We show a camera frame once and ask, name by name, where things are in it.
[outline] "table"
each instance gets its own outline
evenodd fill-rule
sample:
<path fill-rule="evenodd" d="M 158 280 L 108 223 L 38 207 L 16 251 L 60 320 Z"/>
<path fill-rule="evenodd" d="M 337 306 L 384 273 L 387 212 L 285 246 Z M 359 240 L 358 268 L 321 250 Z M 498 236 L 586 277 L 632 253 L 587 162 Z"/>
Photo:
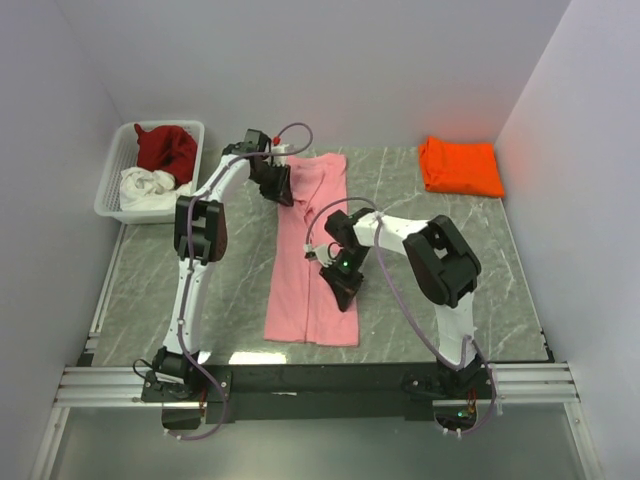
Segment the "table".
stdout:
<path fill-rule="evenodd" d="M 474 298 L 476 338 L 492 361 L 547 360 L 501 200 L 433 194 L 424 190 L 416 148 L 312 148 L 303 156 L 339 152 L 347 157 L 347 190 L 374 200 L 390 215 L 431 219 L 448 215 L 482 264 Z M 203 180 L 215 168 L 203 158 Z M 363 205 L 352 203 L 353 212 Z M 373 252 L 363 265 L 358 293 L 359 347 L 267 342 L 263 336 L 277 234 L 276 205 L 247 182 L 225 206 L 229 246 L 216 265 L 202 316 L 207 363 L 421 362 L 434 357 L 416 337 L 387 287 Z M 385 257 L 398 288 L 425 333 L 437 340 L 433 306 L 420 291 L 409 262 Z M 178 261 L 172 225 L 127 226 L 106 279 L 93 366 L 129 366 L 151 360 L 169 327 Z"/>

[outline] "gray floor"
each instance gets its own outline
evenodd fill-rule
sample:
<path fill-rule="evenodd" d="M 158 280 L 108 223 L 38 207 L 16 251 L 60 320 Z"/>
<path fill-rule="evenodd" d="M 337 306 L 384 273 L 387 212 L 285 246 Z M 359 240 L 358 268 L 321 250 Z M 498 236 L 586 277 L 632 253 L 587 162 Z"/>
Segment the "gray floor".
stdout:
<path fill-rule="evenodd" d="M 430 219 L 450 216 L 480 259 L 483 273 L 474 300 L 476 338 L 494 360 L 546 360 L 547 354 L 502 203 L 498 199 L 432 194 L 424 190 L 415 148 L 311 149 L 347 156 L 350 195 L 374 200 L 390 215 Z M 206 178 L 214 165 L 204 160 Z M 263 340 L 275 256 L 277 212 L 248 182 L 226 206 L 229 247 L 217 264 L 202 318 L 202 350 L 209 362 L 236 354 L 260 362 L 288 363 L 428 361 L 433 357 L 415 336 L 373 255 L 363 267 L 358 294 L 360 346 L 332 348 Z M 354 211 L 361 205 L 349 205 Z M 103 312 L 94 366 L 128 366 L 151 359 L 168 329 L 177 285 L 171 225 L 129 226 Z M 418 288 L 406 258 L 387 255 L 399 289 L 423 329 L 437 339 L 435 312 Z"/>
<path fill-rule="evenodd" d="M 505 406 L 462 441 L 402 419 L 238 422 L 162 434 L 156 409 L 73 409 L 53 479 L 583 480 L 562 405 Z"/>

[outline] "folded orange cloth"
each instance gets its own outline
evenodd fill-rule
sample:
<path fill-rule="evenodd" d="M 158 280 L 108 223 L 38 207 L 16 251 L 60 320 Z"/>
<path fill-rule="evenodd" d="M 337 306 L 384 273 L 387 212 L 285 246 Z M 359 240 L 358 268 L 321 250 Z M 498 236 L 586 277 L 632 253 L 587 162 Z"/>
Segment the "folded orange cloth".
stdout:
<path fill-rule="evenodd" d="M 435 137 L 420 145 L 420 170 L 430 192 L 504 197 L 490 143 L 445 143 Z"/>

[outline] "white cloth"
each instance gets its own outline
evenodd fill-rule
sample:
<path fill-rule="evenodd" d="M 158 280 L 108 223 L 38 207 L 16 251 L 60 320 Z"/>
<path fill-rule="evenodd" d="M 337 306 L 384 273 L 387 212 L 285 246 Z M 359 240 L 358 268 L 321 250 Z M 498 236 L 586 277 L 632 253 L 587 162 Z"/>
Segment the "white cloth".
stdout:
<path fill-rule="evenodd" d="M 176 180 L 170 173 L 150 172 L 131 167 L 120 172 L 120 209 L 126 211 L 171 210 L 180 195 L 191 193 L 191 182 L 175 189 Z"/>

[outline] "clothing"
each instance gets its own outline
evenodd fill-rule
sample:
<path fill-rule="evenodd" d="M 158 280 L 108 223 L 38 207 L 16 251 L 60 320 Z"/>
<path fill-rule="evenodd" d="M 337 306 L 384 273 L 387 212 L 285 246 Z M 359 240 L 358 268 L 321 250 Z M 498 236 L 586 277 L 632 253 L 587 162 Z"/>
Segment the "clothing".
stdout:
<path fill-rule="evenodd" d="M 455 144 L 429 137 L 420 145 L 420 169 L 430 192 L 504 197 L 490 143 Z"/>
<path fill-rule="evenodd" d="M 307 227 L 328 203 L 347 195 L 346 158 L 328 153 L 316 158 L 288 157 L 294 205 L 278 205 L 277 253 L 271 277 L 264 338 L 280 342 L 310 342 L 357 346 L 358 311 L 355 300 L 346 312 L 320 276 L 320 263 L 304 258 Z M 323 213 L 314 225 L 311 243 L 329 244 Z"/>
<path fill-rule="evenodd" d="M 198 145 L 184 128 L 162 125 L 145 132 L 137 123 L 134 128 L 140 146 L 138 167 L 170 173 L 178 185 L 193 179 Z"/>
<path fill-rule="evenodd" d="M 123 212 L 140 210 L 170 210 L 180 195 L 191 194 L 191 182 L 175 189 L 173 175 L 162 170 L 150 172 L 131 167 L 120 172 L 120 209 Z"/>

